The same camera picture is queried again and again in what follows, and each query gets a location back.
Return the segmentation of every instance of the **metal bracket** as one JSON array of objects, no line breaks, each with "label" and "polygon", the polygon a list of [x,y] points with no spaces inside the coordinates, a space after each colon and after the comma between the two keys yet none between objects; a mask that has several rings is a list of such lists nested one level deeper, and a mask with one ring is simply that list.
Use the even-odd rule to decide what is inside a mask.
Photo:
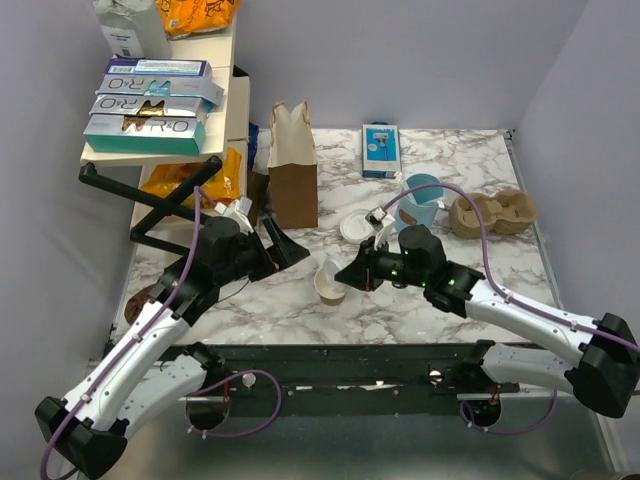
[{"label": "metal bracket", "polygon": [[[182,202],[193,193],[193,187],[196,185],[201,186],[221,169],[222,160],[217,156],[210,157],[193,175],[181,183],[166,198],[157,197],[138,188],[105,177],[98,173],[96,166],[91,162],[80,168],[78,178],[86,185],[151,207],[153,210],[131,229],[129,238],[132,242],[182,256],[188,253],[189,249],[187,247],[150,237],[147,233],[164,217],[169,215],[193,221],[195,217],[194,210],[185,207]],[[201,214],[200,224],[204,224],[209,218],[211,218],[209,215]]]}]

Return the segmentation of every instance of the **cup lid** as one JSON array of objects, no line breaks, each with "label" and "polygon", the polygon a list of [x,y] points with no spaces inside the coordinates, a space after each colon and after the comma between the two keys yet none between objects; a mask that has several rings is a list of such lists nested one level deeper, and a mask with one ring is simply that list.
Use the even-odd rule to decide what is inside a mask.
[{"label": "cup lid", "polygon": [[354,245],[375,234],[373,227],[367,222],[369,210],[359,209],[349,213],[340,222],[340,233],[343,238]]}]

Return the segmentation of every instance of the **white marble surface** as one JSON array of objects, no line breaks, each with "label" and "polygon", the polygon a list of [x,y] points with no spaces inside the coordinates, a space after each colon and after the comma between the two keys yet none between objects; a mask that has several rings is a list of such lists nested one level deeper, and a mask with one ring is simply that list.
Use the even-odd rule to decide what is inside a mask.
[{"label": "white marble surface", "polygon": [[[392,180],[363,179],[360,130],[314,130],[318,151],[317,229],[287,233],[311,251],[311,257],[291,269],[249,284],[240,294],[210,309],[180,341],[188,344],[292,343],[410,343],[473,342],[478,339],[521,341],[506,330],[435,310],[415,288],[383,285],[373,293],[350,290],[338,307],[323,305],[313,287],[313,275],[327,255],[348,263],[357,246],[340,236],[340,219],[356,208],[372,208],[398,191]],[[257,168],[268,158],[269,133],[261,133]],[[460,185],[468,192],[493,194],[517,186],[502,134],[496,131],[404,130],[401,132],[403,170],[430,173]],[[479,240],[453,235],[447,214],[438,214],[432,231],[453,261],[483,270]],[[186,242],[190,232],[179,235]],[[553,305],[533,232],[501,237],[491,235],[489,258],[496,279],[519,293]],[[139,246],[126,298],[154,283],[171,255]],[[227,286],[222,296],[242,282]],[[122,311],[114,337],[128,328]]]}]

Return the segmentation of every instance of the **plastic bag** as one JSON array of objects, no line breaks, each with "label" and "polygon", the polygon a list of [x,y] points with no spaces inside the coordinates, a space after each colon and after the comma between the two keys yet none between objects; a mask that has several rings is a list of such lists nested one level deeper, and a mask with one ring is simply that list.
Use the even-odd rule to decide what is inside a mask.
[{"label": "plastic bag", "polygon": [[[227,159],[222,162],[222,170],[216,173],[213,178],[207,180],[200,189],[212,200],[229,205],[240,196],[239,174],[241,164],[242,155],[234,148],[229,148],[227,150]],[[193,175],[200,165],[200,163],[158,165],[151,172],[147,183],[142,185],[140,189],[164,198]],[[183,204],[193,208],[195,205],[193,195],[190,195]],[[211,207],[204,198],[201,204],[203,207]]]},{"label": "plastic bag", "polygon": [[241,0],[156,0],[167,34],[173,38],[228,27]]}]

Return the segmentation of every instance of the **product box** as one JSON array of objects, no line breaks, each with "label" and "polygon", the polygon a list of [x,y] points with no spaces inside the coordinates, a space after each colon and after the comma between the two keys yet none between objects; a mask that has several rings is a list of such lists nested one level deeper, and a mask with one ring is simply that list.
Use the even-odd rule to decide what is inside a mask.
[{"label": "product box", "polygon": [[199,97],[207,110],[222,104],[224,88],[206,78],[156,77],[153,75],[105,75],[98,95],[147,95],[152,97]]},{"label": "product box", "polygon": [[155,75],[156,77],[202,77],[211,80],[206,60],[145,60],[112,58],[105,75]]},{"label": "product box", "polygon": [[363,125],[362,176],[394,178],[401,171],[398,127]]},{"label": "product box", "polygon": [[96,152],[197,155],[205,136],[197,118],[96,114],[84,130]]},{"label": "product box", "polygon": [[199,97],[145,97],[143,95],[98,95],[93,114],[139,117],[187,117],[207,121],[206,101]]}]

